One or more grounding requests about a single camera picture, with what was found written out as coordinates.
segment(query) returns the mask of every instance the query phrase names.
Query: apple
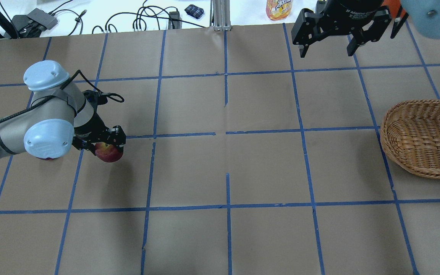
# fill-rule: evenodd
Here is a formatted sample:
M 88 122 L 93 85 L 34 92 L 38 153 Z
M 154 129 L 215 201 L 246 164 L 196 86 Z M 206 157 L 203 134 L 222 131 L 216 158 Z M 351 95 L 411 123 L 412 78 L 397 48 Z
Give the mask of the apple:
M 96 143 L 94 148 L 96 156 L 104 162 L 115 162 L 123 155 L 123 151 L 120 151 L 116 146 L 104 142 Z

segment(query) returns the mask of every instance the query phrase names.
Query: white floor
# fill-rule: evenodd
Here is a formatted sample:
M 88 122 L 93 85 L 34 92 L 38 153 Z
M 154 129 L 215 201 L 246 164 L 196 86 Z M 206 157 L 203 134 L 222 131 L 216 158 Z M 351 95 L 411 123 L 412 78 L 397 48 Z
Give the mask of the white floor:
M 13 17 L 16 14 L 28 14 L 34 8 L 42 9 L 43 11 L 49 12 L 64 3 L 66 0 L 26 0 L 26 1 L 16 1 L 16 0 L 1 0 L 3 6 L 5 7 L 8 14 Z M 230 12 L 231 12 L 231 23 L 232 25 L 257 25 L 257 24 L 270 24 L 270 23 L 293 23 L 295 22 L 298 14 L 302 8 L 314 9 L 316 0 L 292 0 L 293 8 L 291 14 L 281 21 L 271 21 L 266 16 L 266 0 L 231 0 L 230 1 Z M 83 34 L 91 33 L 94 26 L 100 25 L 104 26 L 107 19 L 118 12 L 137 12 L 139 7 L 142 6 L 142 0 L 73 0 L 60 9 L 71 9 L 78 14 L 84 9 L 87 13 L 82 18 L 84 22 Z M 184 9 L 190 5 L 194 4 L 201 7 L 205 11 L 205 15 L 200 19 L 195 19 L 194 17 L 186 14 Z M 181 13 L 181 18 L 185 21 L 190 21 L 192 23 L 199 24 L 201 26 L 208 26 L 209 15 L 210 15 L 210 0 L 148 0 L 145 5 L 156 5 L 162 8 L 174 6 L 177 7 Z M 59 23 L 52 28 L 42 33 L 42 37 L 47 36 L 63 36 L 68 35 L 75 25 L 75 14 L 71 12 L 61 12 L 57 14 L 57 19 Z M 119 32 L 133 31 L 131 23 L 134 20 L 134 15 L 123 14 L 114 17 L 110 23 L 117 27 Z M 157 30 L 157 21 L 152 18 L 147 18 L 147 28 L 148 30 Z M 164 29 L 167 26 L 166 19 L 160 19 L 160 28 Z M 190 25 L 188 23 L 183 23 L 182 28 L 197 28 L 196 26 Z M 75 34 L 79 33 L 80 26 L 78 26 Z

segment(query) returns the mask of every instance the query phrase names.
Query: snack bag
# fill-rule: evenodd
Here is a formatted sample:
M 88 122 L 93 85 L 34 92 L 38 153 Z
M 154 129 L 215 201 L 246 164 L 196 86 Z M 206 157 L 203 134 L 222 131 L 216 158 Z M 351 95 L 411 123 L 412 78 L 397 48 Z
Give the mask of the snack bag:
M 293 0 L 267 0 L 266 14 L 272 21 L 284 19 L 290 14 Z

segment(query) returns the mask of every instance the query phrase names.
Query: brown basket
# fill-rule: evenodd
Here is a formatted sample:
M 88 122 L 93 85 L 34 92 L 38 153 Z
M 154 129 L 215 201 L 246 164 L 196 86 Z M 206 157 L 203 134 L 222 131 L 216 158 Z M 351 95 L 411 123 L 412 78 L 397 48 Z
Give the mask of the brown basket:
M 388 158 L 412 174 L 440 179 L 440 100 L 398 103 L 380 133 Z

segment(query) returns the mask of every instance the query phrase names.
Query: screw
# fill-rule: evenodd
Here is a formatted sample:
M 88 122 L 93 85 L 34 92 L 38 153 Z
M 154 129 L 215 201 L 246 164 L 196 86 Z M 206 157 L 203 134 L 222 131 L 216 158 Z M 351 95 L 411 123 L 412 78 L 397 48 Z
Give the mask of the screw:
M 427 13 L 427 16 L 428 17 L 433 17 L 433 16 L 435 16 L 437 14 L 437 11 L 435 11 L 435 10 L 430 10 L 428 13 Z

